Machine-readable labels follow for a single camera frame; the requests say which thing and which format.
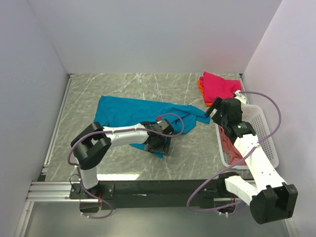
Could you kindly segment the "blue t shirt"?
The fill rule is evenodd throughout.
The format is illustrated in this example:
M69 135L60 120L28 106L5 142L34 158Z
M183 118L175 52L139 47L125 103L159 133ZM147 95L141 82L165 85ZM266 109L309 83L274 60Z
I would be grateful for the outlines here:
M204 111L191 105L113 96L100 98L94 122L106 127L125 127L163 119L168 120L174 129L171 138L190 132L197 122L210 123L210 118L204 116ZM140 144L131 146L144 150L144 146Z

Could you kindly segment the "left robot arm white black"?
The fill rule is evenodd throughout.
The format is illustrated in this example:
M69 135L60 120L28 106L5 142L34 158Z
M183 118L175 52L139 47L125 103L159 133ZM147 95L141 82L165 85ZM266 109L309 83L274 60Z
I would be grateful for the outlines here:
M71 142L83 186L91 190L99 184L96 167L109 148L140 144L149 153L165 155L172 135L174 129L166 119L125 127L106 127L98 122L90 124Z

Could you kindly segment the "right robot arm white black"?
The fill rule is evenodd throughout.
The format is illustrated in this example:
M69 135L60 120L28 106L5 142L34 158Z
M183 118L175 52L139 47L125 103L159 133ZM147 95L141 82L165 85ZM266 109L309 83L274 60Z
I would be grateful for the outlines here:
M247 105L237 98L217 97L206 116L223 129L237 151L245 158L254 184L237 173L220 174L219 190L232 193L250 207L258 224L265 224L293 216L298 190L277 173L277 155L267 123L260 107Z

